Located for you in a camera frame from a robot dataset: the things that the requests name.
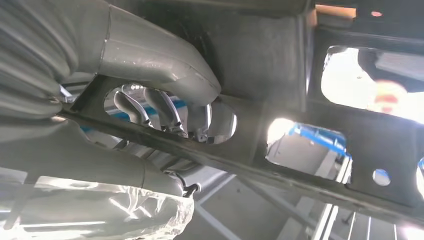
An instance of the exhaust pipe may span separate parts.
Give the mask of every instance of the exhaust pipe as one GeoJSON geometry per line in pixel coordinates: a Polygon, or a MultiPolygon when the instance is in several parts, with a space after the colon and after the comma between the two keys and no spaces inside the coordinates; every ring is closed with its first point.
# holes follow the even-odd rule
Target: exhaust pipe
{"type": "MultiPolygon", "coordinates": [[[[22,177],[2,182],[16,187],[17,194],[15,198],[0,197],[1,205],[10,206],[3,218],[7,220],[0,227],[15,228],[19,219],[25,222],[27,216],[33,218],[30,222],[42,222],[52,208],[64,213],[56,211],[49,216],[50,222],[69,222],[63,218],[72,208],[63,200],[97,201],[100,198],[90,194],[98,191],[111,193],[102,194],[110,209],[94,212],[92,207],[76,207],[71,210],[72,221],[85,223],[88,216],[103,216],[105,223],[113,223],[116,228],[96,225],[90,236],[143,237],[142,232],[135,232],[144,229],[135,214],[157,219],[143,211],[151,206],[123,206],[128,201],[114,197],[117,193],[128,194],[131,201],[138,200],[139,194],[148,189],[165,194],[166,201],[171,199],[171,204],[164,204],[171,209],[161,216],[167,218],[163,221],[166,227],[172,228],[167,233],[179,233],[190,221],[193,209],[192,202],[171,197],[182,196],[182,186],[176,180],[147,161],[88,142],[76,123],[54,117],[61,110],[61,103],[54,99],[60,94],[60,83],[74,72],[133,80],[197,106],[210,104],[221,91],[211,69],[192,45],[105,1],[0,1],[0,178],[10,179],[10,174],[22,177]],[[43,205],[28,206],[32,193],[39,191],[36,185],[42,176],[54,178],[55,185],[43,195],[43,205]],[[67,188],[82,189],[81,194],[75,197],[74,191],[55,191],[57,179],[69,185],[67,188]],[[87,199],[81,198],[86,194],[90,195],[87,199]],[[97,232],[100,229],[111,232],[97,232]]],[[[151,226],[157,222],[148,224],[148,229],[154,229],[151,226]]]]}

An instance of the clear plastic sheet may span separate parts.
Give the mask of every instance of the clear plastic sheet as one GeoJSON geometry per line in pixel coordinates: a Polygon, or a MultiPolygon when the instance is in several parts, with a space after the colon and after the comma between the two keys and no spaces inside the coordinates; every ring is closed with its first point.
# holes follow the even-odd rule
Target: clear plastic sheet
{"type": "Polygon", "coordinates": [[[191,198],[133,186],[0,169],[0,240],[170,240],[194,212],[191,198]]]}

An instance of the circular hole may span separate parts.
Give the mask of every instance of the circular hole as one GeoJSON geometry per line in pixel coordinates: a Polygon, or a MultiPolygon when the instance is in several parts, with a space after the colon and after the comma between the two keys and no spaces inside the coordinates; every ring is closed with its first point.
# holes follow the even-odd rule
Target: circular hole
{"type": "Polygon", "coordinates": [[[390,176],[386,170],[376,169],[372,174],[374,182],[380,186],[387,186],[390,184],[390,176]]]}
{"type": "Polygon", "coordinates": [[[373,16],[373,17],[381,17],[381,16],[383,16],[383,13],[381,13],[381,12],[379,12],[379,11],[372,11],[371,12],[371,16],[373,16]]]}

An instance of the pipe bend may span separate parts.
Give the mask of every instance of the pipe bend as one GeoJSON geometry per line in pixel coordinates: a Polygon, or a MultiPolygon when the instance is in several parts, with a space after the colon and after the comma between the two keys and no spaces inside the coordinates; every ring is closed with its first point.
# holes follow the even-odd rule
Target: pipe bend
{"type": "Polygon", "coordinates": [[[140,81],[205,106],[221,86],[200,53],[178,36],[111,6],[99,73],[140,81]]]}

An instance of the metal bracket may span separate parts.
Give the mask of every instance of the metal bracket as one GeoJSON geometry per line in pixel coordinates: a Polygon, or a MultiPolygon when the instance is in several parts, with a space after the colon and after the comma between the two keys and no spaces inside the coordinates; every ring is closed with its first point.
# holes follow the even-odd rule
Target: metal bracket
{"type": "Polygon", "coordinates": [[[106,94],[130,82],[98,76],[73,105],[64,104],[59,115],[131,142],[364,215],[395,224],[406,221],[424,226],[424,209],[419,201],[422,197],[414,182],[417,163],[424,155],[420,124],[327,102],[309,101],[308,111],[298,112],[222,95],[220,101],[237,116],[237,128],[227,141],[205,144],[110,117],[103,109],[106,94]],[[353,156],[352,184],[343,185],[268,162],[268,126],[278,117],[344,133],[353,156]],[[389,187],[374,183],[374,168],[389,172],[389,187]]]}

